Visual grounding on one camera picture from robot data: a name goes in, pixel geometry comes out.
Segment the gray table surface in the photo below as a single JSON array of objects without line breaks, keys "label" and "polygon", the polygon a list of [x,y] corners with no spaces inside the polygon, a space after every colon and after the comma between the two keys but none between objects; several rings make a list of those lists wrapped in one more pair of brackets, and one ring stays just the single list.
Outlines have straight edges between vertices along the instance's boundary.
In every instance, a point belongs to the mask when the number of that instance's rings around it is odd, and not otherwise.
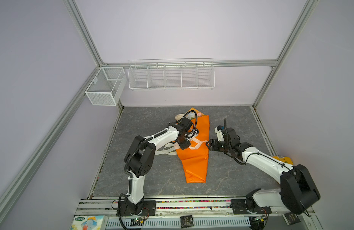
[{"label": "gray table surface", "polygon": [[[137,135],[149,136],[161,131],[175,115],[191,107],[125,107],[99,175],[93,196],[119,196],[128,189],[123,159]],[[195,109],[210,117],[210,138],[217,138],[214,128],[223,125],[235,129],[242,142],[268,153],[262,134],[249,106],[204,106]],[[279,184],[260,169],[239,165],[221,152],[209,152],[206,183],[186,183],[177,155],[157,155],[145,176],[145,196],[156,195],[227,195],[245,196],[256,189],[279,188]]]}]

